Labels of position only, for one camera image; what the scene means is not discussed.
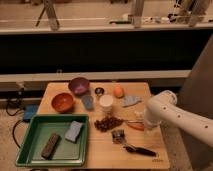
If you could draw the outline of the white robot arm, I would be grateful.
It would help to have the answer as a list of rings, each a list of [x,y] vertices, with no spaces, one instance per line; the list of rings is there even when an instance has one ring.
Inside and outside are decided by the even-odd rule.
[[[144,108],[143,121],[146,127],[153,129],[166,120],[213,147],[213,120],[185,111],[176,104],[177,96],[170,90],[152,96]]]

